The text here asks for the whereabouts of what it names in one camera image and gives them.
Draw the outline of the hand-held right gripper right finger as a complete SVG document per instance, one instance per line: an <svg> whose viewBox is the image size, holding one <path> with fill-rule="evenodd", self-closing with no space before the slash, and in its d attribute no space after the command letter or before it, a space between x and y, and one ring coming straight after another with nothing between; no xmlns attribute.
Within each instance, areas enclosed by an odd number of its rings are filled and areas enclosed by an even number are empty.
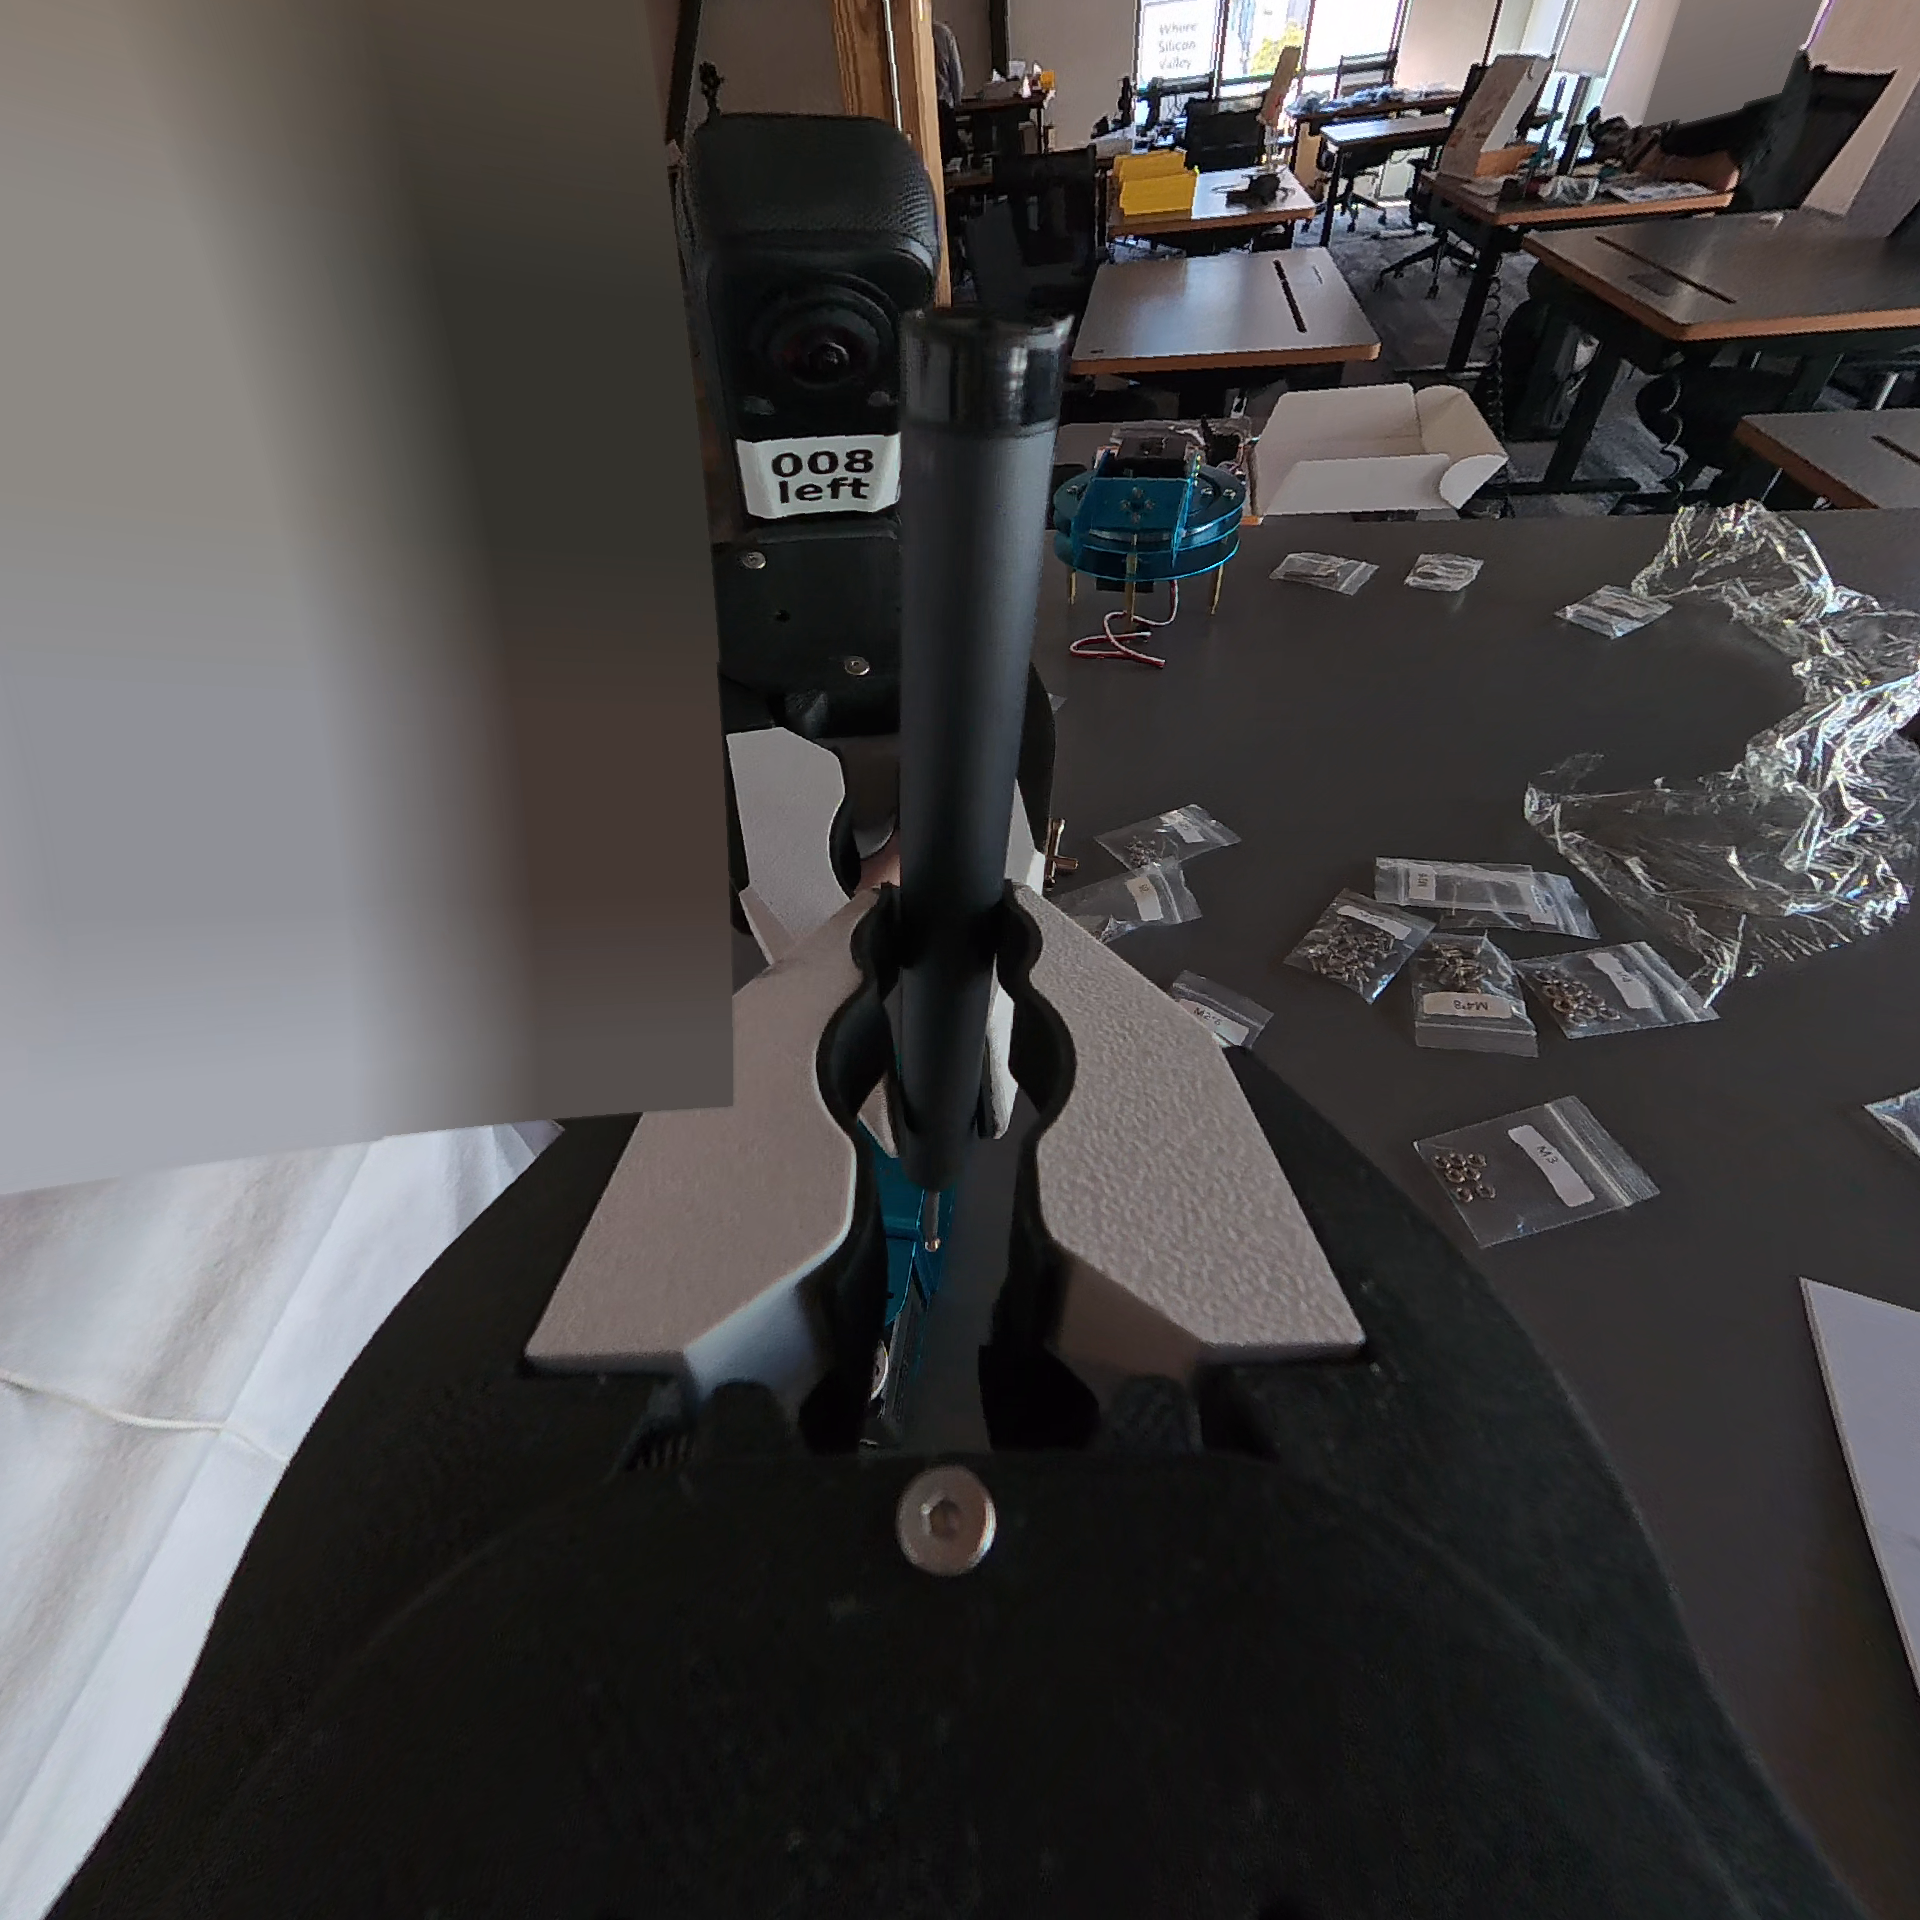
<svg viewBox="0 0 1920 1920"><path fill-rule="evenodd" d="M1022 884L999 983L1025 1142L988 1345L989 1430L1093 1430L1134 1377L1322 1361L1361 1321L1227 1057Z"/></svg>

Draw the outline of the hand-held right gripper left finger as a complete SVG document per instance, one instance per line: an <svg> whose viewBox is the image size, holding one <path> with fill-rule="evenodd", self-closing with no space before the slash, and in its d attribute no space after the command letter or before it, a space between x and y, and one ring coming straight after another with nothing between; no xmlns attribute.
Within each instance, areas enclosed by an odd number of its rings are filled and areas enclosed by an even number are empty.
<svg viewBox="0 0 1920 1920"><path fill-rule="evenodd" d="M858 1111L897 1057L893 913L852 897L734 998L732 1107L639 1118L527 1362L869 1411L890 1276Z"/></svg>

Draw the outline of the dark grey electric screwdriver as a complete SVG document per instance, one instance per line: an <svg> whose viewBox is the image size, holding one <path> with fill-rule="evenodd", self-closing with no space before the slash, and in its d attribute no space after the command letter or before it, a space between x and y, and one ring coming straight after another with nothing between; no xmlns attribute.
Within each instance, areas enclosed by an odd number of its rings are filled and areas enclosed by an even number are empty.
<svg viewBox="0 0 1920 1920"><path fill-rule="evenodd" d="M926 1194L969 1154L1002 948L1039 955L1003 902L1062 322L945 306L903 322L900 902L897 1144Z"/></svg>

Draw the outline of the blue acrylic plate part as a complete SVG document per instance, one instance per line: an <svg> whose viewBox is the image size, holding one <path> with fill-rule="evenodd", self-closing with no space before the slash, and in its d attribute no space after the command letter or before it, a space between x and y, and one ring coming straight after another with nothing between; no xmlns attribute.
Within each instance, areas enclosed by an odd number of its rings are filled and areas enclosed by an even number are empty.
<svg viewBox="0 0 1920 1920"><path fill-rule="evenodd" d="M900 1442L906 1402L922 1370L929 1310L945 1283L954 1191L929 1194L915 1186L900 1161L882 1153L876 1158L876 1182L890 1288L861 1441L890 1450Z"/></svg>

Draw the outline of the blue toy robot arm base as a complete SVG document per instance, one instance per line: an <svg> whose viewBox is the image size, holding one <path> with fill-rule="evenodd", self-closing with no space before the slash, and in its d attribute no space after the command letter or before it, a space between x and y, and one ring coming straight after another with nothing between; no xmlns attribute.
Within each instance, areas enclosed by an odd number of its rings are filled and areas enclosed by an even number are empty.
<svg viewBox="0 0 1920 1920"><path fill-rule="evenodd" d="M1105 444L1085 472L1058 474L1050 503L1053 554L1079 578L1125 592L1212 582L1239 551L1252 484L1244 468L1209 464L1199 427L1132 424Z"/></svg>

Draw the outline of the dark grey desk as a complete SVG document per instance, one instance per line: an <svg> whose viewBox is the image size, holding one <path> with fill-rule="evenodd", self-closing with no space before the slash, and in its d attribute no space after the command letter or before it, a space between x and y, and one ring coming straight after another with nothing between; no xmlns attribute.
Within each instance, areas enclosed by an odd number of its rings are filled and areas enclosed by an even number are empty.
<svg viewBox="0 0 1920 1920"><path fill-rule="evenodd" d="M1663 519L1459 526L1270 519L1223 604L1183 604L1163 671L1067 656L1106 600L1044 569L1038 656L1058 716L1055 811L1095 838L1180 802L1241 844L1205 856L1198 923L1119 945L1262 1002L1263 1059L1476 1265L1590 1415L1661 1551L1689 1635L1837 1872L1915 1915L1915 1687L1842 1464L1801 1280L1915 1307L1915 1161L1866 1102L1915 1088L1915 918L1735 983L1718 1019L1563 1043L1535 1060L1418 1047L1283 953L1374 860L1565 873L1523 818L1535 776L1601 790L1731 768L1797 707L1788 662L1683 604L1604 640L1556 611L1623 585ZM1582 1098L1659 1194L1481 1252L1413 1146Z"/></svg>

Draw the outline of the office desk wooden edge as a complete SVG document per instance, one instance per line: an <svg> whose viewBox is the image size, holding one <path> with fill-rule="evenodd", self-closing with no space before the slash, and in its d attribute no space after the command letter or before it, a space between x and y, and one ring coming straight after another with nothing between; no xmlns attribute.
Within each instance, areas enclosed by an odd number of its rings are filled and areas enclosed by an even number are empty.
<svg viewBox="0 0 1920 1920"><path fill-rule="evenodd" d="M1329 178L1329 211L1353 192L1361 177L1405 154L1437 151L1449 129L1449 113L1395 115L1325 126L1319 136L1319 160Z"/></svg>
<svg viewBox="0 0 1920 1920"><path fill-rule="evenodd" d="M1914 408L1747 417L1735 444L1833 508L1917 508Z"/></svg>
<svg viewBox="0 0 1920 1920"><path fill-rule="evenodd" d="M1436 228L1527 234L1554 227L1597 227L1717 214L1731 206L1732 190L1709 190L1693 180L1621 177L1613 180L1572 180L1556 177L1540 196L1511 192L1511 178L1430 180L1428 223Z"/></svg>
<svg viewBox="0 0 1920 1920"><path fill-rule="evenodd" d="M1125 216L1110 206L1113 248L1154 244L1212 257L1252 244L1287 249L1319 206L1287 168L1188 175L1187 211Z"/></svg>
<svg viewBox="0 0 1920 1920"><path fill-rule="evenodd" d="M1535 231L1535 298L1645 374L1718 347L1797 358L1898 350L1917 334L1914 248L1812 214Z"/></svg>
<svg viewBox="0 0 1920 1920"><path fill-rule="evenodd" d="M1333 254L1294 248L1105 263L1073 340L1073 374L1169 380L1379 353Z"/></svg>

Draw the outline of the wooden pillar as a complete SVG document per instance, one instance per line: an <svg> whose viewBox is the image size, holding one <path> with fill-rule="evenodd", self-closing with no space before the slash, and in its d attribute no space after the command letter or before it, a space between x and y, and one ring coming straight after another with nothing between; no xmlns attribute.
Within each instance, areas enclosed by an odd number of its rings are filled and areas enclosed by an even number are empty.
<svg viewBox="0 0 1920 1920"><path fill-rule="evenodd" d="M878 118L903 130L923 160L934 206L945 214L930 3L830 3L830 15L844 111Z"/></svg>

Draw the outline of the group of small screw bags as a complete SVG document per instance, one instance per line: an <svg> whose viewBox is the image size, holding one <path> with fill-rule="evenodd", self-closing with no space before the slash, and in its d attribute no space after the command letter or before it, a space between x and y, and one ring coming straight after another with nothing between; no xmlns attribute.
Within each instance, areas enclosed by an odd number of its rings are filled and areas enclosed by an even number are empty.
<svg viewBox="0 0 1920 1920"><path fill-rule="evenodd" d="M1470 1248L1562 1232L1601 1276L1866 1274L1911 1263L1915 1169L1863 1102L1915 1087L1915 914L1860 945L1732 985L1714 1019L1606 1022L1569 1040L1535 1010L1531 1057L1422 1047L1413 968L1365 1002L1289 952L1355 897L1375 936L1375 857L1491 857L1571 871L1523 792L1582 750L1630 776L1718 768L1785 711L1788 671L1726 617L1681 611L1601 640L1553 588L1491 561L1449 611L1371 582L1339 598L1263 574L1161 639L1161 667L1073 659L1089 612L1047 604L1053 808L1081 863L1095 835L1195 802L1239 844L1199 856L1199 919L1148 923L1118 955L1260 1002L1255 1057Z"/></svg>

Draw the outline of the office window with lettering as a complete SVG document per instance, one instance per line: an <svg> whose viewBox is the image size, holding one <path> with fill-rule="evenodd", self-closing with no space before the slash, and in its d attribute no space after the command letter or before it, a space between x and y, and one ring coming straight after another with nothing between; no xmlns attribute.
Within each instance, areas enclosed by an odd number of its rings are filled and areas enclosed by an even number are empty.
<svg viewBox="0 0 1920 1920"><path fill-rule="evenodd" d="M1302 43L1302 73L1341 57L1395 52L1405 3L1140 3L1135 80L1268 80L1279 49Z"/></svg>

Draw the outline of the white cardboard box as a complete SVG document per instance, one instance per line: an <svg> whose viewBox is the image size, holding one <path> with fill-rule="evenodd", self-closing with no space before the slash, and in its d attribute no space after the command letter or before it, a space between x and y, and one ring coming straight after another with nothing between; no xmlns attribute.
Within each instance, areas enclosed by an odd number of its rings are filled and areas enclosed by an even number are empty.
<svg viewBox="0 0 1920 1920"><path fill-rule="evenodd" d="M1457 386L1367 385L1278 398L1252 456L1252 513L1463 508L1503 466L1503 447Z"/></svg>

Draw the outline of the open brown cardboard box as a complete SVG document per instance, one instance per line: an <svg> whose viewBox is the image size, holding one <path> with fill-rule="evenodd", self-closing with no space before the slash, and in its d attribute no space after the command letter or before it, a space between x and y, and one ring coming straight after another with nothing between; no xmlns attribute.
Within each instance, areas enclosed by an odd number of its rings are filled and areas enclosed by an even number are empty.
<svg viewBox="0 0 1920 1920"><path fill-rule="evenodd" d="M1509 177L1525 158L1525 123L1550 78L1550 56L1501 56L1476 76L1436 163L1441 178Z"/></svg>

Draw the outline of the assembly instruction booklet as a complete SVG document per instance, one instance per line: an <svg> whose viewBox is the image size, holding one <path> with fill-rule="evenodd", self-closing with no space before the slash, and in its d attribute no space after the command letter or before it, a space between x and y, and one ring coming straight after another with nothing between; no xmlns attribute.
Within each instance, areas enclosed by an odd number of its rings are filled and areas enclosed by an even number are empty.
<svg viewBox="0 0 1920 1920"><path fill-rule="evenodd" d="M1801 1280L1815 1355L1911 1674L1917 1674L1917 1313Z"/></svg>

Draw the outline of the crumpled clear plastic wrap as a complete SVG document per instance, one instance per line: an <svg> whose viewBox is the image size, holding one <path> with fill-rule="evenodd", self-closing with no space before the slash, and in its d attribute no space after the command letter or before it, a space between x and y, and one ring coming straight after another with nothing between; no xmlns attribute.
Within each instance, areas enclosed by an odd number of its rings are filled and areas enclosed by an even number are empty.
<svg viewBox="0 0 1920 1920"><path fill-rule="evenodd" d="M1804 702L1693 782L1582 794L1597 761L1569 760L1527 790L1527 823L1692 953L1705 1002L1898 922L1915 884L1917 616L1836 584L1759 503L1681 511L1633 588L1722 604L1788 656Z"/></svg>

